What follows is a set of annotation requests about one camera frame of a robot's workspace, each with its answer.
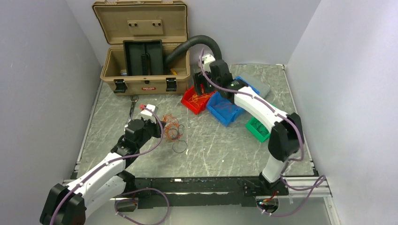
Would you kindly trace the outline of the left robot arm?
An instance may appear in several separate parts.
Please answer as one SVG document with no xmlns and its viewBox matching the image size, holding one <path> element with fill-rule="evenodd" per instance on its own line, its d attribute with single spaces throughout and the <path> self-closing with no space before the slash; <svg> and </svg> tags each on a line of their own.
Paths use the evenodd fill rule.
<svg viewBox="0 0 398 225">
<path fill-rule="evenodd" d="M 135 176 L 125 169 L 151 138 L 161 139 L 165 122 L 133 119 L 105 158 L 67 185 L 56 184 L 48 194 L 39 221 L 43 225 L 83 225 L 110 198 L 128 197 L 136 189 Z"/>
</svg>

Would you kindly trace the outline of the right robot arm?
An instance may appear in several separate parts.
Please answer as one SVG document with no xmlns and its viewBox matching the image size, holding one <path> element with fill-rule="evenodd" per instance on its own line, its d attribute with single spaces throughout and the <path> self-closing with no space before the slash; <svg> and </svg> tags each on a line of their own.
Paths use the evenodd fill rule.
<svg viewBox="0 0 398 225">
<path fill-rule="evenodd" d="M 305 141 L 300 116 L 295 112 L 288 114 L 267 102 L 256 90 L 254 79 L 234 78 L 224 60 L 200 57 L 198 66 L 199 78 L 195 83 L 199 87 L 206 92 L 218 91 L 222 98 L 250 113 L 269 132 L 270 156 L 258 184 L 263 194 L 271 194 L 288 163 L 301 161 L 304 157 Z"/>
</svg>

